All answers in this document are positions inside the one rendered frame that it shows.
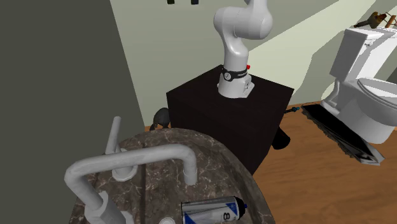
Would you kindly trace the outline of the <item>silver and blue spray can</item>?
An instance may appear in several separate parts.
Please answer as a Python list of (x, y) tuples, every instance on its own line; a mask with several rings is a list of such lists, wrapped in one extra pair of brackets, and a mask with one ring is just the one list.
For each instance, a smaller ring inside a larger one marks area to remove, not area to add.
[(236, 196), (181, 203), (183, 224), (216, 224), (243, 217), (247, 204)]

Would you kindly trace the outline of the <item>black rounded object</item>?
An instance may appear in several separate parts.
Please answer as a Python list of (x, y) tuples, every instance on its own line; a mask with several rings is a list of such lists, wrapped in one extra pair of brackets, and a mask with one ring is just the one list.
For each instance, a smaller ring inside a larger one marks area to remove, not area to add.
[(163, 129), (167, 129), (170, 122), (169, 109), (161, 108), (155, 113), (153, 117), (153, 124), (151, 125), (150, 130), (155, 130), (158, 125), (161, 125)]

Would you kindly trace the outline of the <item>brown object on toilet tank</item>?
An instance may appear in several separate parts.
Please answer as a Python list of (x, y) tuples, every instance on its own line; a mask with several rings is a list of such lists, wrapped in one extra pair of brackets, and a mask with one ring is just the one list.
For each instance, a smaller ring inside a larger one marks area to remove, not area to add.
[(353, 27), (358, 28), (369, 25), (372, 29), (375, 29), (380, 25), (382, 21), (386, 20), (387, 16), (390, 16), (390, 19), (386, 22), (385, 28), (389, 28), (390, 26), (397, 26), (397, 15), (392, 15), (388, 12), (379, 14), (377, 11), (375, 11), (369, 16), (367, 20), (358, 22), (356, 25), (353, 25)]

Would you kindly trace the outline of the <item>white toilet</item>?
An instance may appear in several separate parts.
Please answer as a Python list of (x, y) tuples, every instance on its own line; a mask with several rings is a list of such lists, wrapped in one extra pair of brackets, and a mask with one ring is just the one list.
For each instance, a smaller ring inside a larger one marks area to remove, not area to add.
[(368, 143), (384, 143), (397, 127), (397, 84), (375, 77), (395, 48), (397, 29), (346, 29), (330, 70), (334, 89), (321, 101)]

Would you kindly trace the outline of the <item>grey curved faucet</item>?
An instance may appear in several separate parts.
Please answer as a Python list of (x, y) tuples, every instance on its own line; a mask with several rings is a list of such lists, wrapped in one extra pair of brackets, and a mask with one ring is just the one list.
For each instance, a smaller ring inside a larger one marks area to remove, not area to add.
[(187, 185), (192, 186), (197, 182), (195, 152), (182, 144), (165, 144), (84, 158), (67, 168), (64, 181), (85, 204), (84, 215), (90, 224), (134, 224), (131, 214), (120, 211), (106, 192), (98, 193), (85, 176), (168, 159), (183, 161), (184, 181)]

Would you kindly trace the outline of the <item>brown marble sink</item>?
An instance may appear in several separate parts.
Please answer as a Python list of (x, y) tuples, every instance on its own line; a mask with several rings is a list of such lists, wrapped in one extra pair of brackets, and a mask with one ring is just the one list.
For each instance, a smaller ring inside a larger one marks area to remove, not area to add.
[[(226, 224), (275, 224), (268, 204), (249, 171), (222, 143), (194, 130), (158, 129), (143, 132), (120, 143), (127, 151), (182, 144), (197, 158), (197, 182), (184, 181), (183, 161), (168, 159), (138, 165), (137, 174), (128, 181), (116, 181), (112, 171), (85, 177), (98, 193), (106, 192), (120, 211), (132, 215), (134, 224), (160, 224), (172, 218), (183, 224), (181, 203), (216, 197), (236, 196), (247, 204), (243, 217)], [(69, 224), (90, 224), (85, 204), (78, 198)]]

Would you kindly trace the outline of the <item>dark robot stand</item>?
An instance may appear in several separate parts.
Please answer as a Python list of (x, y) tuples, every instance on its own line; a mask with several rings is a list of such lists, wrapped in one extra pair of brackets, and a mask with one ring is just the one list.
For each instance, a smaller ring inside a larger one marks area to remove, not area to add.
[(195, 130), (224, 144), (254, 174), (279, 128), (293, 88), (257, 76), (247, 98), (218, 92), (221, 66), (167, 92), (171, 126)]

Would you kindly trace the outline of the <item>black cylinder object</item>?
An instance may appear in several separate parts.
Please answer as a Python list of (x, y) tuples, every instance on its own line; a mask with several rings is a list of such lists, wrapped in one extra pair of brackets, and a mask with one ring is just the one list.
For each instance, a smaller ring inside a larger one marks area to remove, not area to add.
[(272, 141), (272, 147), (275, 150), (281, 150), (287, 147), (290, 141), (291, 138), (279, 127)]

